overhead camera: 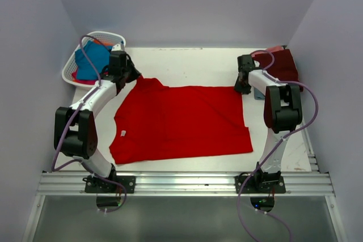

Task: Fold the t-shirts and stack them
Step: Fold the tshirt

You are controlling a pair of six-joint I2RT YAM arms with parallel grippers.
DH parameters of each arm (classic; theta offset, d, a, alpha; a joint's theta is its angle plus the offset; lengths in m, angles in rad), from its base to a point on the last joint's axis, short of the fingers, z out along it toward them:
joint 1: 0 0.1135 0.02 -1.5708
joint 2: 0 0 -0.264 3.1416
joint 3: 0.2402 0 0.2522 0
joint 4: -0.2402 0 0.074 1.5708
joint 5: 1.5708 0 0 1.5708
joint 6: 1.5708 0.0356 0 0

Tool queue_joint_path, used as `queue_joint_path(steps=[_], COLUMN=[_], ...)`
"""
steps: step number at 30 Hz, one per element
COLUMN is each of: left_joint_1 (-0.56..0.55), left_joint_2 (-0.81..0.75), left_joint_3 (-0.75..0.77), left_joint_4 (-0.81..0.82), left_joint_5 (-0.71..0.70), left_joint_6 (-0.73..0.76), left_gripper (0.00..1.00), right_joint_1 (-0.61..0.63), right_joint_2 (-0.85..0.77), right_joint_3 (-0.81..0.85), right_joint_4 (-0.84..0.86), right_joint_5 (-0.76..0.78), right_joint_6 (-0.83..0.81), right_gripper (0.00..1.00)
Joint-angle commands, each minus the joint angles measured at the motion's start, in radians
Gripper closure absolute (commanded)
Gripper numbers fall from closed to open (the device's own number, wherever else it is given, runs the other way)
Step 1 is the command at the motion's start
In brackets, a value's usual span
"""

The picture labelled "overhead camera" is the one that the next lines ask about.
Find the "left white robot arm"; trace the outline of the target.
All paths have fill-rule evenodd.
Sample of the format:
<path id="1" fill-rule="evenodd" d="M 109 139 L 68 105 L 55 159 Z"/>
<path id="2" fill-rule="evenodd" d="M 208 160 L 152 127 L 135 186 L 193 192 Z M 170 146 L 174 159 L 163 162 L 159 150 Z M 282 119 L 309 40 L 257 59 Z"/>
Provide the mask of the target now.
<path id="1" fill-rule="evenodd" d="M 59 171 L 69 165 L 55 167 L 59 153 L 80 162 L 96 176 L 98 186 L 105 192 L 114 191 L 118 179 L 113 175 L 115 167 L 98 150 L 95 118 L 116 97 L 127 83 L 139 78 L 129 54 L 123 50 L 111 51 L 108 73 L 101 78 L 80 100 L 69 107 L 59 107 L 55 113 L 54 148 L 52 170 Z"/>

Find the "red t shirt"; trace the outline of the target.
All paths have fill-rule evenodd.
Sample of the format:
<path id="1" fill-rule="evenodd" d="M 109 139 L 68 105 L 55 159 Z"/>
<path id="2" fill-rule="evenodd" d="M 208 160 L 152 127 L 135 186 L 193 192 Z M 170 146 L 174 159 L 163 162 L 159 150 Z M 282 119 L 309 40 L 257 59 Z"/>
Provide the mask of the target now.
<path id="1" fill-rule="evenodd" d="M 253 151 L 242 96 L 232 86 L 169 87 L 140 77 L 114 121 L 116 164 Z"/>

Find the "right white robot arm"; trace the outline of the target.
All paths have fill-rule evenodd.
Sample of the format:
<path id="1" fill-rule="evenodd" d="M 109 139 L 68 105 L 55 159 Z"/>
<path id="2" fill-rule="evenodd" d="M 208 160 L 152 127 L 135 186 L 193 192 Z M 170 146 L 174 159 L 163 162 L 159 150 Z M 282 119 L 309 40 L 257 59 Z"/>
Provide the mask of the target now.
<path id="1" fill-rule="evenodd" d="M 264 95 L 263 119 L 268 128 L 263 154 L 252 175 L 252 184 L 258 192 L 266 192 L 278 182 L 281 161 L 289 139 L 302 122 L 300 87 L 294 83 L 283 83 L 265 69 L 257 67 L 251 55 L 237 57 L 238 77 L 234 89 L 243 95 L 252 88 Z"/>

